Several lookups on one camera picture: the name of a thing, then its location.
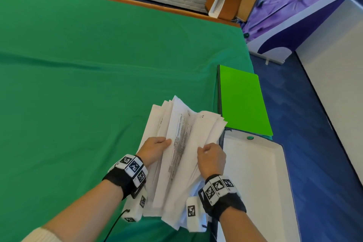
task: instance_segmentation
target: wristband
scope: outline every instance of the wristband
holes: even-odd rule
[[[123,199],[128,195],[135,199],[146,183],[148,171],[138,156],[126,154],[115,163],[102,180],[109,180],[120,186],[123,191]]]
[[[198,195],[206,213],[218,221],[228,207],[247,212],[236,187],[227,176],[211,175]]]

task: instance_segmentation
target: left hand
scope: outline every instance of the left hand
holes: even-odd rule
[[[144,166],[149,166],[162,156],[164,150],[171,144],[171,139],[165,137],[150,137],[140,148],[137,156],[141,158]]]

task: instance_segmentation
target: right hand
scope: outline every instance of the right hand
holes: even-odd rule
[[[209,143],[203,148],[198,147],[198,168],[205,180],[213,174],[223,175],[225,163],[226,154],[218,144]]]

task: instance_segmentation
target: forearm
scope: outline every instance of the forearm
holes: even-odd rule
[[[62,242],[95,241],[123,198],[121,187],[103,180],[46,223]]]
[[[229,207],[219,221],[226,242],[267,242],[245,212]]]

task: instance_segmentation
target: green card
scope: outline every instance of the green card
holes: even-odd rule
[[[221,112],[227,127],[272,136],[258,76],[219,67]]]

